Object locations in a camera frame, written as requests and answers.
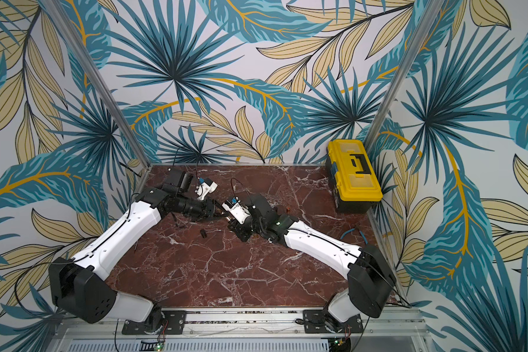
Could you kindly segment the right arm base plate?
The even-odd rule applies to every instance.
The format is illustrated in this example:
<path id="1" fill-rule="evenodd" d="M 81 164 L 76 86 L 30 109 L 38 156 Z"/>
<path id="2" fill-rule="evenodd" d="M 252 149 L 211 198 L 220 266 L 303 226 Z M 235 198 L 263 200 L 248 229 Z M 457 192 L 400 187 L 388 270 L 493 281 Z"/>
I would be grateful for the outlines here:
<path id="1" fill-rule="evenodd" d="M 324 309 L 305 309 L 302 312 L 302 321 L 306 334 L 362 333 L 365 322 L 361 315 L 355 315 L 346 322 L 340 322 Z"/>

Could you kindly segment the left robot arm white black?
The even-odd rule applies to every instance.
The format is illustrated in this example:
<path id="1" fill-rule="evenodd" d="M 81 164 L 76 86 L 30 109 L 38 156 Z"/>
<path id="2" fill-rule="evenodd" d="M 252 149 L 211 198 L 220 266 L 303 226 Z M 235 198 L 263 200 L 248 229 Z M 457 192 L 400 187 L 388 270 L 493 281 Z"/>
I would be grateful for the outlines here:
<path id="1" fill-rule="evenodd" d="M 223 217 L 220 205 L 209 196 L 217 183 L 198 178 L 191 197 L 193 179 L 192 174 L 170 168 L 161 185 L 133 196 L 122 217 L 94 242 L 68 259 L 57 258 L 48 269 L 53 304 L 88 324 L 114 318 L 139 324 L 148 334 L 159 331 L 164 326 L 159 304 L 113 290 L 106 279 L 128 250 L 167 215 L 181 214 L 192 221 Z"/>

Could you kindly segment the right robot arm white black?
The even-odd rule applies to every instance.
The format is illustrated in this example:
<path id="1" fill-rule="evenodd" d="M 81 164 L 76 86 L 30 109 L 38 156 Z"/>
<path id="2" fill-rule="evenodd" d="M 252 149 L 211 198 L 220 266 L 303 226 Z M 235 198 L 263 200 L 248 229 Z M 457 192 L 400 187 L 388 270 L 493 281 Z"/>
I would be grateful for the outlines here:
<path id="1" fill-rule="evenodd" d="M 245 204 L 238 197 L 222 204 L 228 229 L 243 242 L 259 235 L 269 243 L 305 253 L 348 282 L 323 308 L 325 326 L 340 331 L 351 318 L 379 318 L 396 285 L 387 260 L 375 245 L 358 246 L 327 236 L 290 214 L 280 214 L 257 194 Z"/>

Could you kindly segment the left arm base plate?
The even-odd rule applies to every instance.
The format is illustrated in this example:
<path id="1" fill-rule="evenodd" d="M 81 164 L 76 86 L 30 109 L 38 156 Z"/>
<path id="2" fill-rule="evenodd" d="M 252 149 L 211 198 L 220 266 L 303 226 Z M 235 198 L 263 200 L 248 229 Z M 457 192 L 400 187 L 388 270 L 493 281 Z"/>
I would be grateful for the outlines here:
<path id="1" fill-rule="evenodd" d="M 181 335 L 186 322 L 184 310 L 162 310 L 151 314 L 145 322 L 126 321 L 123 335 Z"/>

